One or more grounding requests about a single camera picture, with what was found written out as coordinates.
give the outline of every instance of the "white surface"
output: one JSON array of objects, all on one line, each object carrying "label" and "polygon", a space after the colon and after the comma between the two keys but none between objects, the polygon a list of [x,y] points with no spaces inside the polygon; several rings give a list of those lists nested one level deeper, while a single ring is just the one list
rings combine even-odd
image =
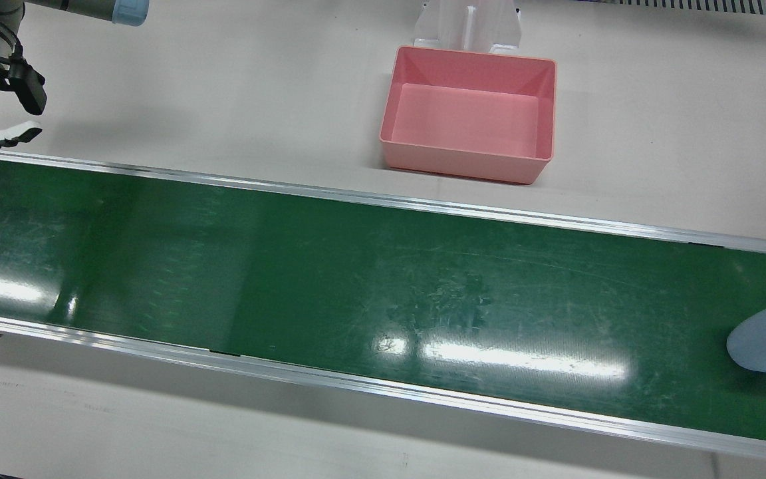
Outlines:
[{"label": "white surface", "polygon": [[[29,7],[49,106],[21,151],[766,239],[766,16],[525,2],[557,154],[517,187],[383,167],[417,0],[164,0],[139,28]],[[0,126],[26,117],[0,94]]]}]

